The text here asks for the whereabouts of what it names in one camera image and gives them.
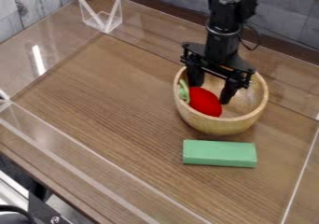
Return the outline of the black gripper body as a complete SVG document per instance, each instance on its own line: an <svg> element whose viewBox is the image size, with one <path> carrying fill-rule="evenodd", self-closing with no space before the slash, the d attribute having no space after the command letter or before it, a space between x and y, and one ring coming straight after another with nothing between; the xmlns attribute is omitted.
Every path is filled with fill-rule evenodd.
<svg viewBox="0 0 319 224"><path fill-rule="evenodd" d="M195 42L183 42L183 54L180 61L199 66L204 73L208 73L224 80L234 78L240 82L240 88L248 89L251 78L255 74L254 67L242 59L238 52L231 54L224 61L206 57L206 46Z"/></svg>

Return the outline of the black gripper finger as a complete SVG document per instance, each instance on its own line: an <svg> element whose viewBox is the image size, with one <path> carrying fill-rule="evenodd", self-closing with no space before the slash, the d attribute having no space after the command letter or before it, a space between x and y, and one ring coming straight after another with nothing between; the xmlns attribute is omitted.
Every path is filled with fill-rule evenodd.
<svg viewBox="0 0 319 224"><path fill-rule="evenodd" d="M226 80L224 88L220 92L219 102L226 105L231 102L232 97L235 96L236 91L240 89L240 82L234 79L228 78Z"/></svg>
<svg viewBox="0 0 319 224"><path fill-rule="evenodd" d="M204 72L202 68L191 63L187 64L187 78L191 87L200 87L204 82Z"/></svg>

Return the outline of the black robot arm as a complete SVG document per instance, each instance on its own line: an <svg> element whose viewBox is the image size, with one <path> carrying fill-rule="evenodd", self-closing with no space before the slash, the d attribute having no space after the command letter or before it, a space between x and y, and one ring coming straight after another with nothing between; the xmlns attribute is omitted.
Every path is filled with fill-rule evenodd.
<svg viewBox="0 0 319 224"><path fill-rule="evenodd" d="M206 43L182 43L180 61L187 67L191 87L200 87L204 75L224 80L219 102L231 102L236 92L250 88L255 68L239 55L243 27L255 15L256 0L208 0L210 19L206 23Z"/></svg>

